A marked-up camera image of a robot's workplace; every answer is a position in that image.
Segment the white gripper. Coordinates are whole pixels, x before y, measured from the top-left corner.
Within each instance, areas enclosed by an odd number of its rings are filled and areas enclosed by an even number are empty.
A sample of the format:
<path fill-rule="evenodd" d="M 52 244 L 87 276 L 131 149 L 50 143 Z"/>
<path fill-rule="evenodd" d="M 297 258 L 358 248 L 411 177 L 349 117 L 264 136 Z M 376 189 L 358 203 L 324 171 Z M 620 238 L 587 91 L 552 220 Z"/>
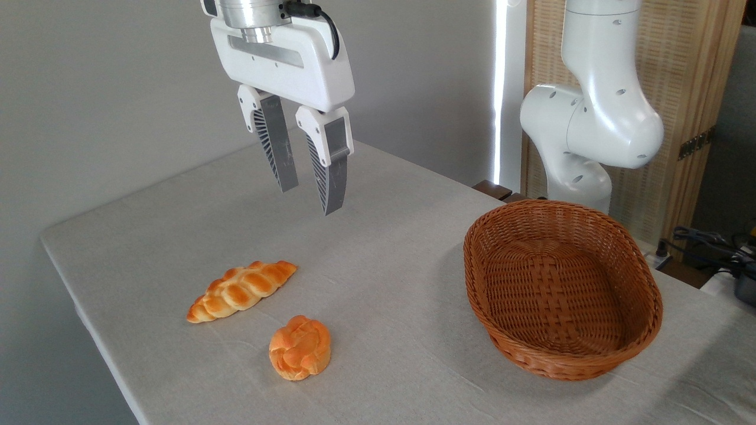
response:
<path fill-rule="evenodd" d="M 241 84 L 238 100 L 247 129 L 261 140 L 281 191 L 299 181 L 280 97 L 304 104 L 295 118 L 308 141 L 324 215 L 340 209 L 348 156 L 354 153 L 348 111 L 342 106 L 356 92 L 345 45 L 332 60 L 330 28 L 321 19 L 294 17 L 272 28 L 270 43 L 244 41 L 240 30 L 218 17 L 211 19 L 210 28 L 225 73 Z"/>

